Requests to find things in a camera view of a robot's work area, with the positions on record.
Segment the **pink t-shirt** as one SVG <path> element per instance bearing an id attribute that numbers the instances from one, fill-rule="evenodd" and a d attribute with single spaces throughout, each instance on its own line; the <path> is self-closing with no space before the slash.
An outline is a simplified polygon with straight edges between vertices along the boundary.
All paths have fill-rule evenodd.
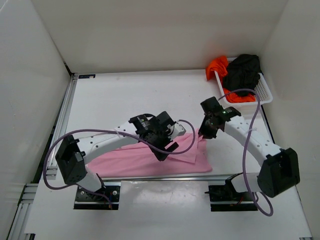
<path id="1" fill-rule="evenodd" d="M 105 153 L 87 166 L 102 178 L 156 177 L 212 171 L 207 160 L 207 142 L 201 136 L 195 138 L 190 150 L 183 154 L 170 154 L 164 161 L 158 161 L 147 145 L 136 143 Z"/>

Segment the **black t-shirt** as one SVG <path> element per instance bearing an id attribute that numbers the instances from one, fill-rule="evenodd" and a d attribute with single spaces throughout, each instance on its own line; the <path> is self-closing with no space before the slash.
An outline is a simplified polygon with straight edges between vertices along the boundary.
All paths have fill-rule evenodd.
<path id="1" fill-rule="evenodd" d="M 226 72 L 222 79 L 222 87 L 225 90 L 254 90 L 262 72 L 260 59 L 257 55 L 241 54 L 233 61 L 227 61 Z"/>

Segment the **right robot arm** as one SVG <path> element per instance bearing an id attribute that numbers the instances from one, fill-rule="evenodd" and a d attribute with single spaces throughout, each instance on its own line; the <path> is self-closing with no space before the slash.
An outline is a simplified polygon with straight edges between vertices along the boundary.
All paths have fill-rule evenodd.
<path id="1" fill-rule="evenodd" d="M 244 192 L 260 192 L 274 198 L 300 183 L 298 154 L 264 138 L 250 127 L 248 121 L 234 107 L 223 108 L 216 97 L 203 101 L 204 119 L 198 134 L 204 139 L 217 137 L 217 132 L 228 134 L 250 153 L 260 166 L 258 173 L 238 173 L 225 181 L 224 193 L 230 200 Z"/>

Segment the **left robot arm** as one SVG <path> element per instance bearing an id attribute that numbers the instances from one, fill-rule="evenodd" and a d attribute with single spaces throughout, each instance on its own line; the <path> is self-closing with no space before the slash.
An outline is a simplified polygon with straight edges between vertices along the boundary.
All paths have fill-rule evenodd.
<path id="1" fill-rule="evenodd" d="M 118 148 L 146 142 L 158 161 L 164 161 L 169 153 L 178 148 L 174 138 L 183 136 L 185 128 L 173 121 L 166 111 L 154 116 L 141 114 L 130 118 L 110 133 L 100 133 L 88 137 L 63 138 L 55 155 L 56 162 L 66 185 L 78 184 L 87 189 L 93 200 L 100 200 L 105 188 L 99 177 L 86 165 L 97 157 Z"/>

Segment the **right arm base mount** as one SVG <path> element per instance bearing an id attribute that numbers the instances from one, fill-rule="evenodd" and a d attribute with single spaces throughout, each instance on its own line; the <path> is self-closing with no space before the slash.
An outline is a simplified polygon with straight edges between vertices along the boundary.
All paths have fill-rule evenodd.
<path id="1" fill-rule="evenodd" d="M 255 212 L 258 208 L 248 192 L 232 192 L 227 185 L 209 185 L 204 192 L 209 196 L 212 212 Z"/>

